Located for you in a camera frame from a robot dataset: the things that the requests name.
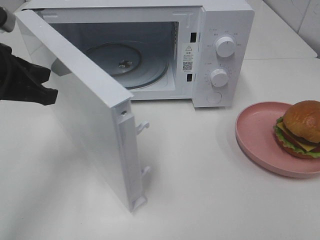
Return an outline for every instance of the microwave door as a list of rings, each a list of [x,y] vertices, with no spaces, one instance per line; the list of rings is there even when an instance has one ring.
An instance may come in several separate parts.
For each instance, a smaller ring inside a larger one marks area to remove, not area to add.
[[[32,10],[16,13],[33,63],[51,69],[58,90],[53,112],[73,143],[94,163],[123,204],[146,201],[138,159],[132,94]]]

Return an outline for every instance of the burger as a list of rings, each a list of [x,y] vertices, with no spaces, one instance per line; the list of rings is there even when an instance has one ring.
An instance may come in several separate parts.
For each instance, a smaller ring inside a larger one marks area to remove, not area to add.
[[[292,105],[274,126],[277,143],[303,159],[320,158],[320,102],[307,100]]]

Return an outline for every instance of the lettuce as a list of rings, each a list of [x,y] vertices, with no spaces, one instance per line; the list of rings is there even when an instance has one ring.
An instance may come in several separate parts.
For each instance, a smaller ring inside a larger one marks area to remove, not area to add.
[[[277,123],[280,123],[281,121],[282,121],[282,117],[280,117],[276,120]],[[303,155],[309,155],[309,156],[312,156],[313,158],[320,158],[320,152],[304,151],[303,149],[296,147],[291,142],[289,142],[285,139],[285,137],[283,136],[282,131],[279,127],[274,126],[273,128],[274,128],[275,135],[279,138],[279,140],[281,142],[283,142],[283,145],[285,147],[293,149],[296,153],[300,153]]]

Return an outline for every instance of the microwave control panel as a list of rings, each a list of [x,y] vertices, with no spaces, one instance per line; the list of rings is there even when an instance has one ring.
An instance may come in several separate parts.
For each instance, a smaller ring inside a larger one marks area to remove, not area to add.
[[[206,12],[192,94],[195,107],[232,104],[253,17],[252,10]]]

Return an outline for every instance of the white microwave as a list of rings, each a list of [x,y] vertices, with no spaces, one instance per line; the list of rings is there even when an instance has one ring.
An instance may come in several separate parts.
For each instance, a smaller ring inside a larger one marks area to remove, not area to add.
[[[16,13],[54,112],[125,206],[146,201],[131,100],[232,104],[254,11],[245,0],[32,0]]]

